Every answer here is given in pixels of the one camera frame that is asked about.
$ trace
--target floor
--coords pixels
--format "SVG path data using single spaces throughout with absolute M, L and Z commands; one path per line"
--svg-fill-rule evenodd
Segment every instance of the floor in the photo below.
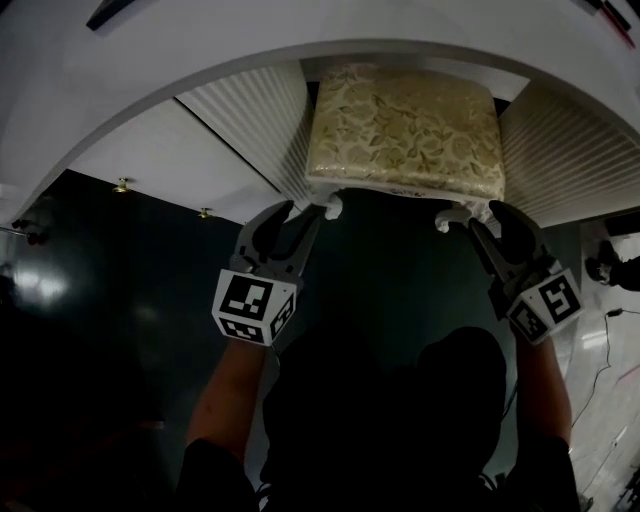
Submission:
M 112 194 L 111 188 L 67 171 L 25 215 L 48 233 L 47 244 L 29 247 L 22 239 L 0 234 L 0 265 L 10 265 L 5 268 L 15 280 L 21 310 L 64 325 L 84 340 L 110 362 L 114 382 L 124 370 L 139 376 L 165 420 L 164 429 L 149 432 L 147 442 L 157 460 L 157 477 L 171 490 L 191 410 L 224 348 L 210 308 L 218 271 L 227 265 L 239 226 L 222 219 L 202 221 L 196 212 L 142 194 Z M 359 326 L 380 365 L 389 370 L 412 364 L 426 344 L 455 328 L 473 325 L 498 339 L 508 363 L 510 391 L 515 381 L 511 335 L 506 323 L 495 319 L 487 297 L 490 278 L 466 235 L 458 229 L 444 235 L 433 228 L 434 214 L 443 204 L 361 190 L 345 191 L 342 198 L 341 217 L 325 224 L 318 236 L 300 309 L 278 349 L 339 311 Z M 295 221 L 287 229 L 294 228 Z M 559 226 L 545 234 L 551 251 L 580 275 L 579 226 Z M 580 324 L 578 336 L 596 324 Z M 618 324 L 614 330 L 614 336 L 624 337 Z M 591 369 L 586 366 L 591 359 L 579 354 L 571 358 L 574 334 L 568 331 L 556 343 L 562 365 L 568 367 L 572 395 L 586 397 L 579 377 Z M 327 350 L 339 356 L 340 347 L 330 341 Z M 583 368 L 576 366 L 581 361 Z M 603 375 L 603 383 L 612 375 Z M 276 376 L 272 357 L 261 393 Z M 623 385 L 632 382 L 630 377 Z M 603 400 L 603 406 L 613 407 Z M 606 453 L 602 447 L 593 453 L 585 447 L 587 414 L 599 407 L 592 405 L 576 426 L 576 463 L 578 456 L 596 463 Z M 607 439 L 621 428 L 611 427 Z M 266 443 L 258 413 L 247 458 L 254 482 Z M 486 472 L 508 471 L 516 448 L 512 407 Z M 580 482 L 593 476 L 587 466 L 592 467 L 587 462 L 577 466 Z M 599 475 L 605 478 L 604 472 Z M 600 485 L 598 478 L 591 489 Z
M 607 238 L 603 223 L 583 224 L 581 237 L 584 256 L 596 255 L 599 241 Z M 638 235 L 612 243 L 623 260 L 640 255 Z M 609 318 L 608 326 L 604 315 L 618 308 L 640 312 L 640 294 L 602 286 L 585 273 L 581 288 L 586 311 L 566 374 L 575 422 L 571 459 L 578 490 L 594 498 L 592 510 L 608 512 L 640 464 L 640 314 Z M 607 328 L 611 368 L 600 374 L 594 391 L 596 373 L 607 367 Z

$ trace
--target wire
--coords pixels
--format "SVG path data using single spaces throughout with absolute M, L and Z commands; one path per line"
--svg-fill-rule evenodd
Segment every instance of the wire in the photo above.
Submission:
M 518 381 L 516 380 L 515 385 L 513 386 L 513 391 L 511 392 L 511 396 L 509 397 L 509 401 L 507 402 L 507 406 L 504 408 L 504 412 L 502 413 L 502 419 L 504 420 L 509 414 L 509 409 L 513 405 L 513 401 L 516 398 L 516 394 L 518 393 Z
M 613 316 L 620 316 L 623 313 L 624 310 L 612 310 L 609 311 L 608 313 L 606 313 L 604 315 L 604 325 L 605 325 L 605 332 L 607 334 L 607 365 L 603 366 L 602 368 L 600 368 L 598 370 L 598 372 L 596 373 L 596 378 L 593 379 L 593 389 L 591 389 L 591 395 L 589 395 L 589 399 L 587 400 L 587 403 L 584 404 L 584 407 L 582 408 L 582 410 L 580 411 L 580 413 L 578 414 L 578 416 L 576 416 L 576 419 L 573 420 L 573 423 L 571 424 L 571 428 L 573 428 L 575 426 L 575 424 L 578 422 L 578 420 L 580 419 L 580 416 L 582 416 L 582 414 L 584 413 L 584 411 L 587 410 L 587 407 L 589 407 L 589 404 L 591 403 L 591 399 L 593 398 L 593 395 L 596 394 L 596 386 L 598 384 L 598 377 L 600 377 L 600 374 L 605 371 L 608 370 L 609 368 L 611 368 L 611 363 L 609 362 L 609 356 L 611 355 L 611 342 L 609 340 L 609 317 L 613 317 Z
M 483 478 L 483 480 L 489 484 L 489 487 L 491 488 L 492 491 L 496 491 L 496 484 L 493 483 L 493 480 L 491 480 L 491 478 L 489 478 L 489 476 L 486 473 L 480 473 L 480 476 Z

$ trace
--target beige floral cushion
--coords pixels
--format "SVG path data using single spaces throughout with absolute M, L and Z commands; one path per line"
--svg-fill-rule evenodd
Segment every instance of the beige floral cushion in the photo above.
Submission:
M 405 195 L 502 199 L 491 93 L 429 71 L 335 69 L 320 84 L 307 171 L 311 181 Z

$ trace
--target person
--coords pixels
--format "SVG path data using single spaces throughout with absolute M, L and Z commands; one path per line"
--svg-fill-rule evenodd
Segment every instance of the person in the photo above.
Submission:
M 550 339 L 516 333 L 519 448 L 498 491 L 482 470 L 500 435 L 506 364 L 472 327 L 388 374 L 344 324 L 308 331 L 282 354 L 263 404 L 269 451 L 254 492 L 243 460 L 267 349 L 230 339 L 193 412 L 180 510 L 578 511 L 571 408 Z
M 585 269 L 591 279 L 603 285 L 640 292 L 640 256 L 622 261 L 608 240 L 600 243 L 597 258 L 587 258 Z

